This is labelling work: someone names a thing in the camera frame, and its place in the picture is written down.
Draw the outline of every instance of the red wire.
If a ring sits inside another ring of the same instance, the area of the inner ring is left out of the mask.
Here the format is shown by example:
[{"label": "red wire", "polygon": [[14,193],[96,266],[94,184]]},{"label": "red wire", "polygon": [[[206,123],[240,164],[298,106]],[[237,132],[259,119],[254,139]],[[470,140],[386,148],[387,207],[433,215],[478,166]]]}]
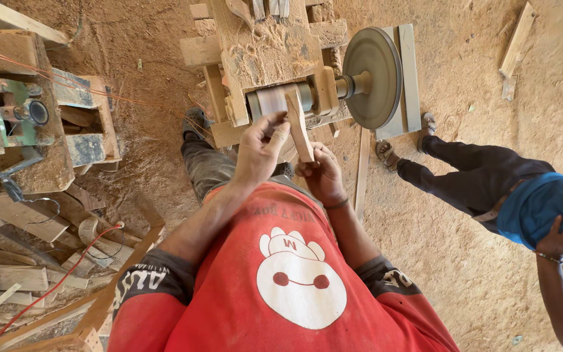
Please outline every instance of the red wire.
[{"label": "red wire", "polygon": [[82,261],[82,259],[84,259],[84,256],[86,255],[86,253],[88,252],[88,250],[90,249],[90,247],[93,246],[93,244],[95,243],[95,241],[97,241],[99,239],[99,237],[105,235],[106,232],[108,231],[112,231],[116,228],[122,228],[121,225],[116,225],[114,227],[111,227],[107,230],[105,230],[104,232],[101,233],[101,235],[98,235],[97,238],[95,238],[86,248],[86,250],[82,253],[81,258],[78,260],[77,263],[75,263],[75,265],[73,266],[73,268],[71,268],[69,270],[69,272],[67,272],[67,274],[60,280],[60,282],[58,284],[56,284],[51,290],[49,290],[47,293],[43,294],[38,300],[35,300],[34,302],[32,302],[29,306],[27,306],[25,309],[23,309],[22,311],[19,312],[19,314],[17,314],[16,316],[14,316],[12,319],[10,319],[10,321],[8,322],[8,324],[6,324],[1,330],[0,330],[0,336],[4,334],[4,332],[6,332],[6,330],[12,326],[12,324],[19,319],[20,316],[22,316],[25,312],[27,312],[27,310],[29,308],[32,308],[36,303],[38,303],[39,301],[43,300],[45,297],[47,297],[51,292],[55,291],[58,286],[60,286],[65,280],[66,278],[71,275],[71,273],[73,272],[73,270],[75,268],[77,268],[77,266],[80,264],[80,262]]}]

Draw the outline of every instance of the forearm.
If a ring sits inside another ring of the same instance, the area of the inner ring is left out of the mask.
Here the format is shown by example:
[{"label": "forearm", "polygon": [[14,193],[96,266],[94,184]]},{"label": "forearm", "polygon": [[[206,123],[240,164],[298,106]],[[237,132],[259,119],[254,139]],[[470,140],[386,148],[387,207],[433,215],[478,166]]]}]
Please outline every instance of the forearm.
[{"label": "forearm", "polygon": [[327,211],[338,247],[351,267],[356,269],[381,253],[358,221],[354,209],[348,202],[343,207]]},{"label": "forearm", "polygon": [[228,183],[160,243],[159,249],[198,265],[209,245],[254,187]]},{"label": "forearm", "polygon": [[563,274],[562,266],[537,257],[538,280],[544,306],[551,318],[553,330],[563,346]]}]

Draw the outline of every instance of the cartoon face print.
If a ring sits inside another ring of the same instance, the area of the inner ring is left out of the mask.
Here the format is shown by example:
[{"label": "cartoon face print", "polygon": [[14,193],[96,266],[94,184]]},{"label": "cartoon face print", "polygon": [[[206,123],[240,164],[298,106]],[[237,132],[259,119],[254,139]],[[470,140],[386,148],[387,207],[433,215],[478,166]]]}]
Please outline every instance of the cartoon face print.
[{"label": "cartoon face print", "polygon": [[278,227],[260,237],[265,259],[256,284],[262,299],[279,315],[307,329],[332,324],[347,306],[347,290],[340,276],[325,260],[316,242],[305,244],[297,231]]}]

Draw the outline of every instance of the person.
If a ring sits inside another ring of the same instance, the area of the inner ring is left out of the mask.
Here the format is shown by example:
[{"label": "person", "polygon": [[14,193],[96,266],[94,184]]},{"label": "person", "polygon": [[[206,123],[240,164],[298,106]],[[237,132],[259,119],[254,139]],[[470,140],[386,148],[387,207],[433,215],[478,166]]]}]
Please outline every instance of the person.
[{"label": "person", "polygon": [[311,193],[271,178],[289,129],[285,112],[261,117],[234,164],[184,125],[203,205],[121,276],[108,351],[458,351],[356,219],[328,148],[296,168]]},{"label": "person", "polygon": [[542,298],[563,346],[563,175],[551,164],[522,158],[509,148],[445,142],[434,135],[431,113],[425,113],[422,122],[418,151],[457,172],[436,176],[397,156],[387,141],[376,146],[380,160],[403,180],[536,253]]}]

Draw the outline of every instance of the dirt floor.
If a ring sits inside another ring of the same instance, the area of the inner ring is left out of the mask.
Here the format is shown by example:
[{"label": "dirt floor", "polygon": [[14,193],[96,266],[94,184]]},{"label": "dirt floor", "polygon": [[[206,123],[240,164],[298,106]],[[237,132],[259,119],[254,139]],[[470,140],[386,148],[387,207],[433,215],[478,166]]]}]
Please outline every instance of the dirt floor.
[{"label": "dirt floor", "polygon": [[[70,35],[78,26],[75,0],[0,2]],[[118,103],[115,125],[128,149],[121,169],[91,169],[79,180],[112,204],[108,220],[125,221],[133,234],[146,227],[134,202],[137,194],[152,200],[169,228],[198,207],[180,155],[178,117],[193,105],[189,89],[203,80],[200,69],[184,66],[179,43],[197,36],[188,8],[195,3],[84,0],[81,34],[72,48],[50,52],[56,68],[104,76],[117,94],[173,107]],[[414,25],[421,110],[434,112],[438,136],[510,147],[563,173],[563,1],[532,0],[537,16],[515,70],[511,102],[500,99],[498,67],[523,0],[336,0],[334,5],[337,17],[347,19],[350,36],[366,26]],[[341,124],[335,140],[323,128],[313,136],[343,160],[352,196],[360,129],[349,124]],[[391,142],[400,156],[435,173],[453,170],[415,152],[415,140],[404,135]],[[374,153],[364,225],[382,252],[418,284],[463,351],[562,350],[543,307],[534,255],[388,173]],[[517,335],[523,340],[512,346]]]}]

